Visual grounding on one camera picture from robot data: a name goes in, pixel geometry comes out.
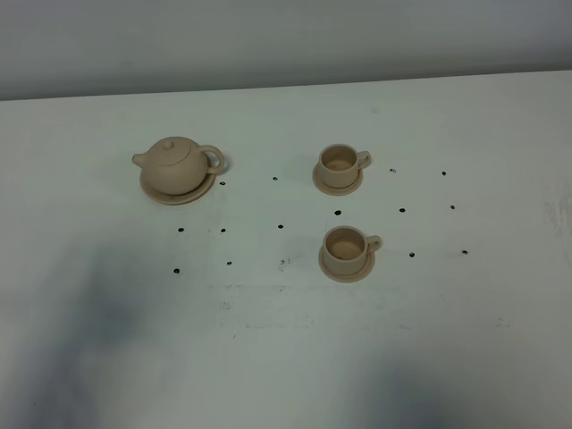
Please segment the white table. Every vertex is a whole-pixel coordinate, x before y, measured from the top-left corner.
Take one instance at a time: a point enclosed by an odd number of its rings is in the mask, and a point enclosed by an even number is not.
[[[0,103],[0,427],[570,427],[571,106],[571,71]],[[196,203],[139,188],[167,136],[231,160]],[[346,197],[332,143],[373,156]],[[362,282],[318,266],[340,224],[383,238]]]

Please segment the white wall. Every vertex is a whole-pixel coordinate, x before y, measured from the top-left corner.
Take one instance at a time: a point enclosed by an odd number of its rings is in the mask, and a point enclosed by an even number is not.
[[[569,68],[568,0],[4,0],[0,97]]]

